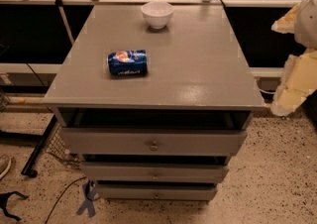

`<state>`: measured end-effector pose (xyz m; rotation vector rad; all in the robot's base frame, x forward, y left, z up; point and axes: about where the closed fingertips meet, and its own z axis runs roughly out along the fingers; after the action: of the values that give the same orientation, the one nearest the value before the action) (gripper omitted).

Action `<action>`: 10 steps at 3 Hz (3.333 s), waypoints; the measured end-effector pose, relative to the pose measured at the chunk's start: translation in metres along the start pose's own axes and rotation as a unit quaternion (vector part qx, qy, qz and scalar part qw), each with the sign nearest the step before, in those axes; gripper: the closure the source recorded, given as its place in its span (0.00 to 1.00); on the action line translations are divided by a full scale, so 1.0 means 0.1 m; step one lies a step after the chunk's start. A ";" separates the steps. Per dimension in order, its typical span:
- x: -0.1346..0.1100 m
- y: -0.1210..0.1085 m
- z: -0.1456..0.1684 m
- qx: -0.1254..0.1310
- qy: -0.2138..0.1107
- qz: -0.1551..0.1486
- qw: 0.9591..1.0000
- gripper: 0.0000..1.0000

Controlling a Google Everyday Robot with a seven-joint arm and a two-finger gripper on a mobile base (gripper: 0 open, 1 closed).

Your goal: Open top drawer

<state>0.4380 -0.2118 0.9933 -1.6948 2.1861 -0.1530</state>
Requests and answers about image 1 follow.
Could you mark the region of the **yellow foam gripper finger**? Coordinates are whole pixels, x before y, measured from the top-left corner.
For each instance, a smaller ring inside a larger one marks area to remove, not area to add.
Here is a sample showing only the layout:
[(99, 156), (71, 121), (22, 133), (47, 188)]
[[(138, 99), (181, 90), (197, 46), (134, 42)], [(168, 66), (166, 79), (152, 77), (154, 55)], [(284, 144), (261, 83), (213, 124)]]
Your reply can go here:
[(317, 51), (306, 50), (301, 56), (290, 55), (284, 65), (270, 111), (276, 116), (288, 116), (316, 90)]
[(299, 4), (292, 7), (284, 16), (282, 16), (272, 24), (271, 29), (281, 34), (293, 34), (294, 24), (299, 7)]

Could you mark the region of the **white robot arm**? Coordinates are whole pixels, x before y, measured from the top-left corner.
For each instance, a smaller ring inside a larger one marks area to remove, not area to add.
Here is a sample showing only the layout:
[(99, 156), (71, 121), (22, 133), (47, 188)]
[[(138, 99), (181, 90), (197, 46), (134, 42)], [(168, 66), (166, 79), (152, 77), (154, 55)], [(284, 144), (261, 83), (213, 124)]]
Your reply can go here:
[(305, 47), (302, 55), (288, 57), (270, 105), (272, 114), (288, 116), (317, 90), (317, 0), (301, 0), (271, 29), (293, 34), (295, 41)]

